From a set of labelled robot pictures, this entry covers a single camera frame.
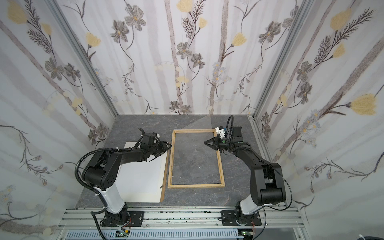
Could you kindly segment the aluminium corner post right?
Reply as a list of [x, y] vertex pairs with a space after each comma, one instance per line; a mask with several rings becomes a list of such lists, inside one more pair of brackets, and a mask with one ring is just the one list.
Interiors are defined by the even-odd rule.
[[273, 85], [275, 84], [275, 81], [278, 77], [278, 74], [280, 73], [280, 70], [288, 58], [288, 55], [295, 43], [295, 40], [300, 32], [301, 27], [303, 26], [311, 8], [315, 1], [303, 1], [301, 7], [299, 8], [296, 18], [293, 21], [293, 24], [291, 26], [291, 29], [289, 31], [289, 34], [283, 44], [283, 47], [278, 55], [278, 58], [275, 62], [274, 67], [272, 68], [271, 74], [263, 88], [263, 91], [261, 92], [261, 97], [259, 98], [259, 101], [257, 102], [256, 109], [253, 112], [252, 118], [254, 119], [263, 108], [263, 105], [266, 103], [268, 95], [270, 94]]

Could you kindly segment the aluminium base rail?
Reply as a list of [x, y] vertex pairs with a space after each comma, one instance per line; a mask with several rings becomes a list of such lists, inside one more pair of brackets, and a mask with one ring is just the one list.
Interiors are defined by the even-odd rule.
[[137, 207], [129, 211], [144, 211], [141, 227], [101, 227], [97, 229], [91, 212], [93, 208], [66, 210], [54, 233], [55, 240], [100, 240], [100, 232], [118, 230], [129, 233], [133, 229], [237, 229], [242, 239], [238, 240], [308, 240], [309, 234], [296, 208], [273, 206], [261, 209], [262, 225], [252, 227], [225, 227], [222, 225], [221, 211], [232, 211], [234, 207]]

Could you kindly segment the clear acrylic sheet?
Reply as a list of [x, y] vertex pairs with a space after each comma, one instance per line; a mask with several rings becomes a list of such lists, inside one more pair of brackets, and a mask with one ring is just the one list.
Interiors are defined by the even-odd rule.
[[[182, 129], [214, 128], [211, 117], [206, 116]], [[216, 151], [204, 145], [204, 141], [213, 137], [211, 133], [176, 135], [173, 185], [220, 183]]]

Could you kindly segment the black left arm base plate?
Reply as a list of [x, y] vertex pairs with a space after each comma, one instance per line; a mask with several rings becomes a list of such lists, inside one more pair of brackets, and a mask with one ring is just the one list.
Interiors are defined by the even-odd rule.
[[129, 211], [129, 227], [141, 227], [144, 220], [144, 211]]

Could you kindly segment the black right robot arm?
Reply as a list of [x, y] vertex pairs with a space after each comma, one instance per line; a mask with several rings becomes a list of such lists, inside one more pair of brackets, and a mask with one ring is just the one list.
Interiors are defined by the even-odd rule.
[[221, 153], [228, 152], [242, 160], [250, 169], [250, 195], [238, 204], [242, 215], [251, 215], [261, 208], [286, 201], [287, 193], [282, 168], [256, 153], [243, 140], [241, 127], [216, 128], [217, 135], [204, 144]]

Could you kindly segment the aluminium corner post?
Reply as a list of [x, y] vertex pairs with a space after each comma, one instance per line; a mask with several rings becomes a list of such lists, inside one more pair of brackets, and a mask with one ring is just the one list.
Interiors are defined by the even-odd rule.
[[119, 116], [115, 106], [113, 105], [111, 99], [109, 98], [107, 91], [102, 85], [101, 80], [96, 74], [96, 71], [94, 70], [91, 61], [89, 60], [86, 50], [82, 47], [77, 35], [72, 30], [70, 24], [68, 23], [67, 19], [65, 18], [62, 10], [59, 7], [59, 4], [57, 1], [44, 1], [47, 7], [49, 8], [51, 14], [55, 18], [56, 22], [58, 23], [61, 30], [64, 32], [65, 37], [68, 39], [69, 43], [72, 46], [73, 51], [76, 53], [77, 57], [81, 61], [83, 67], [85, 68], [88, 75], [91, 77], [92, 83], [96, 86], [96, 89], [100, 93], [101, 97], [103, 98], [105, 104], [107, 105], [110, 113], [112, 114], [113, 118]]
[[295, 40], [300, 32], [301, 27], [303, 26], [311, 8], [315, 1], [303, 1], [301, 7], [299, 8], [296, 18], [293, 21], [293, 24], [291, 26], [291, 29], [289, 31], [289, 34], [283, 44], [283, 47], [278, 55], [278, 58], [275, 62], [274, 67], [272, 68], [271, 74], [263, 88], [263, 91], [261, 92], [261, 97], [259, 98], [259, 101], [257, 102], [256, 109], [253, 112], [252, 118], [254, 119], [263, 108], [263, 105], [266, 103], [268, 95], [270, 94], [273, 85], [275, 84], [275, 81], [278, 77], [278, 74], [280, 73], [280, 70], [288, 58], [288, 55], [295, 43]]

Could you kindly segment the aluminium corner post left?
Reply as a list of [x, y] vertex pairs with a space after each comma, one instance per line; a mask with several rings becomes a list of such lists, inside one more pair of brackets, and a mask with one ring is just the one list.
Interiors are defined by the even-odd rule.
[[61, 30], [64, 32], [65, 37], [68, 39], [69, 43], [72, 46], [73, 51], [76, 53], [77, 57], [81, 61], [83, 67], [85, 68], [88, 75], [91, 77], [92, 83], [96, 86], [96, 89], [100, 93], [101, 97], [103, 98], [105, 104], [107, 105], [110, 113], [112, 114], [113, 118], [119, 116], [115, 106], [113, 105], [111, 99], [109, 98], [107, 91], [102, 85], [101, 80], [96, 74], [96, 71], [94, 70], [91, 61], [89, 60], [86, 50], [82, 47], [77, 35], [72, 30], [70, 24], [68, 23], [67, 19], [65, 18], [62, 10], [59, 7], [59, 4], [57, 1], [44, 1], [47, 7], [49, 8], [51, 14], [55, 18], [56, 22], [58, 23]]

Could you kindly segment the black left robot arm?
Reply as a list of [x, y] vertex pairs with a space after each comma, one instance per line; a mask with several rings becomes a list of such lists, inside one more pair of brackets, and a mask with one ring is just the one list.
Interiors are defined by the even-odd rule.
[[164, 155], [172, 144], [161, 141], [156, 133], [143, 132], [134, 146], [128, 148], [100, 148], [85, 154], [76, 163], [75, 177], [86, 189], [101, 199], [110, 214], [119, 214], [126, 206], [116, 187], [119, 168], [130, 163], [149, 163]]

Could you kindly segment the brown wooden backing board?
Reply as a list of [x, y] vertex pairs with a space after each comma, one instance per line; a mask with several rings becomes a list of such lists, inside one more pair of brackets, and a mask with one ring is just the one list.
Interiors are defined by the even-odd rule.
[[161, 186], [160, 202], [163, 202], [164, 198], [165, 198], [165, 190], [167, 187], [167, 178], [168, 178], [168, 171], [169, 171], [169, 159], [170, 159], [170, 150], [167, 151], [167, 156], [166, 156], [166, 165], [165, 165], [165, 170], [164, 170], [163, 182], [162, 182], [162, 186]]

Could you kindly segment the light wooden picture frame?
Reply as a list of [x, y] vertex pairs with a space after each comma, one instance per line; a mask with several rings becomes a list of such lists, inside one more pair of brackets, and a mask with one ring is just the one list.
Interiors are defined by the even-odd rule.
[[223, 172], [223, 165], [221, 160], [220, 152], [217, 150], [217, 161], [219, 167], [219, 184], [194, 184], [194, 185], [173, 185], [173, 168], [174, 168], [174, 156], [175, 156], [175, 144], [176, 144], [176, 135], [177, 134], [197, 134], [197, 133], [211, 133], [214, 137], [217, 136], [215, 129], [182, 129], [182, 130], [173, 130], [172, 133], [172, 148], [169, 157], [169, 174], [168, 174], [168, 189], [202, 189], [202, 188], [224, 188], [226, 186]]

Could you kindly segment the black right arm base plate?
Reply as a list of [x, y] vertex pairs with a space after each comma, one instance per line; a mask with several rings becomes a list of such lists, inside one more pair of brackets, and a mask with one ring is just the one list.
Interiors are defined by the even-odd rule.
[[225, 227], [252, 227], [261, 226], [262, 221], [258, 212], [252, 215], [243, 215], [241, 211], [221, 211], [222, 225]]

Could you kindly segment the white photo mat board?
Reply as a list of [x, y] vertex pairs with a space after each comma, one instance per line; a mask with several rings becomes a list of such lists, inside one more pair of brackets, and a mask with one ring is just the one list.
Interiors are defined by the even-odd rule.
[[120, 166], [115, 182], [126, 203], [160, 203], [167, 153], [149, 162], [133, 162]]

